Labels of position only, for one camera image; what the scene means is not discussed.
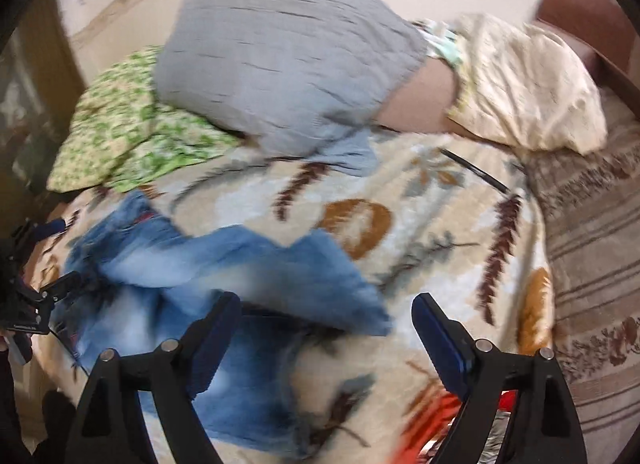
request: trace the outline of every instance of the silver bolt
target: silver bolt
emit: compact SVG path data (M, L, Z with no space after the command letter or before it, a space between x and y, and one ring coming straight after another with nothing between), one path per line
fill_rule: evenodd
M178 343L178 340L175 339L165 339L162 343L160 343L160 348L164 351L164 352L173 352L175 349L178 348L178 345L180 343Z
M494 348L494 344L488 339L479 339L476 341L476 348L481 352L491 352Z
M552 349L548 347L542 347L540 349L540 355L547 361L551 361L556 356Z
M111 361L116 355L116 351L113 349L106 349L100 354L100 359L104 362Z

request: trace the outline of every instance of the brown striped upholstery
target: brown striped upholstery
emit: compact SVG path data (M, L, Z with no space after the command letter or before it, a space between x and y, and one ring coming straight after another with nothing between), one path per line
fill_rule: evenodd
M602 151L526 162L546 221L556 351L590 464L612 463L640 422L640 121L602 95Z

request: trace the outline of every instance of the green floral pillow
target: green floral pillow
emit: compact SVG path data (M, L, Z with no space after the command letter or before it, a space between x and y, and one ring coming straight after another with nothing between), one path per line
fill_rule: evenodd
M86 90L47 189L66 192L106 183L126 191L238 145L203 118L156 104L153 71L160 50L149 46L131 54Z

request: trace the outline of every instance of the gray pillow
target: gray pillow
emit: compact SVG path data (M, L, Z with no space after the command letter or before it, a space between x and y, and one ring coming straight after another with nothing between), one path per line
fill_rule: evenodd
M306 157L367 126L425 51L380 0L184 0L155 78L162 102Z

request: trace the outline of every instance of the blue jeans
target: blue jeans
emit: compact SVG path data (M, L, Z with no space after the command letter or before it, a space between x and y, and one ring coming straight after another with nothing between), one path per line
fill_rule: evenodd
M243 314L194 407L209 436L295 458L309 452L308 427L289 375L310 324L367 335L391 328L382 297L326 232L311 231L288 248L243 226L185 237L140 192L76 243L65 270L84 284L52 321L66 324L89 367L107 347L136 354L179 338L210 310L215 289L260 306Z

